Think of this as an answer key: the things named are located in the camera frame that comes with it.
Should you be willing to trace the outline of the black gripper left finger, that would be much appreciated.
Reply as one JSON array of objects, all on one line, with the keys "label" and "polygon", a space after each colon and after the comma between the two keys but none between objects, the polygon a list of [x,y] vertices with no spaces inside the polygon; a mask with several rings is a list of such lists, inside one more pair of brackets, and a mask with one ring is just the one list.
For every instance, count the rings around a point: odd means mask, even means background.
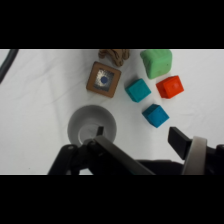
[{"label": "black gripper left finger", "polygon": [[97,174],[153,175],[153,172],[131,158],[103,136],[104,127],[99,126],[96,136],[83,143],[85,169]]}]

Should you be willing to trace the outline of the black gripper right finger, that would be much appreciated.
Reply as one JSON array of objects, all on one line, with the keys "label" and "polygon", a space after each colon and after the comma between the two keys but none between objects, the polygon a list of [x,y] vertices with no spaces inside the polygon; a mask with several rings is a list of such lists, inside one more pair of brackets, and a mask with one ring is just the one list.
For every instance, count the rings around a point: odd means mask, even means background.
[{"label": "black gripper right finger", "polygon": [[188,138],[176,127],[171,127],[168,143],[184,161],[182,175],[224,175],[224,144],[215,148],[202,137]]}]

